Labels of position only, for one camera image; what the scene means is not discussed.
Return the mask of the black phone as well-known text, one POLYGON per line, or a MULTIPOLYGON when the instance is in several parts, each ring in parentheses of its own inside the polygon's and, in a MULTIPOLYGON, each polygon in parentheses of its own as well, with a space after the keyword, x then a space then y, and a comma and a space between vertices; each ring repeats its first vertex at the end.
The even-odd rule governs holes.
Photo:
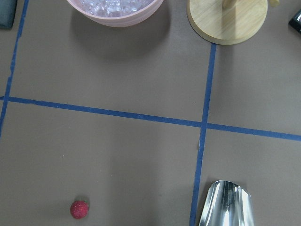
POLYGON ((301 33, 301 10, 299 10, 288 23, 295 31, 301 33))

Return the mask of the dark sponge with yellow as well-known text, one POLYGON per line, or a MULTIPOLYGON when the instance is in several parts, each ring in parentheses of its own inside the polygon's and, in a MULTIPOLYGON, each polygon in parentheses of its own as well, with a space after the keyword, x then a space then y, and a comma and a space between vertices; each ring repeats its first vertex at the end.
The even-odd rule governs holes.
POLYGON ((0 0, 0 28, 11 29, 15 19, 17 0, 0 0))

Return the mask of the pink bowl with ice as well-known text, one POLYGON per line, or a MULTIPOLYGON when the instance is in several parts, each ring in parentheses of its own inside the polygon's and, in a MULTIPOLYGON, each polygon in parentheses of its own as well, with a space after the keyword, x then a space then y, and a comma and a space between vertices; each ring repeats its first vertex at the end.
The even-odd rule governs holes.
POLYGON ((161 0, 69 0, 87 18, 109 27, 129 27, 145 21, 162 5, 161 0))

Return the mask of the red strawberry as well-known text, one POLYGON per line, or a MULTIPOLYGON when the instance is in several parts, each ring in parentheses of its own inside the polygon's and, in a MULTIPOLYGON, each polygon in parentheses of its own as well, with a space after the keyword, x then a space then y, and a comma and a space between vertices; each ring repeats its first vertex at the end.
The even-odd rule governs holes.
POLYGON ((70 214, 74 219, 82 219, 88 215, 89 204, 84 200, 75 200, 70 206, 70 214))

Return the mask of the metal scoop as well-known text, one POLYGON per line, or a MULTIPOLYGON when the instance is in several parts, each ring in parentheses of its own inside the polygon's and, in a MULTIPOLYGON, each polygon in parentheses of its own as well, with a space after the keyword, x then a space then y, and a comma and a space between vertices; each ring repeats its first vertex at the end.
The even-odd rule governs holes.
POLYGON ((208 189, 199 225, 255 226, 251 195, 234 182, 214 182, 208 189))

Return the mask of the wooden round stand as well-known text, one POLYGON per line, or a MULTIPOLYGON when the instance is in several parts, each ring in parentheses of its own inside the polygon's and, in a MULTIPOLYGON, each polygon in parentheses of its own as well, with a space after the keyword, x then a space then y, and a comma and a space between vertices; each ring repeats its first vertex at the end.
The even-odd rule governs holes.
POLYGON ((189 0, 187 17, 203 39, 234 45, 253 37, 262 27, 268 11, 266 0, 189 0))

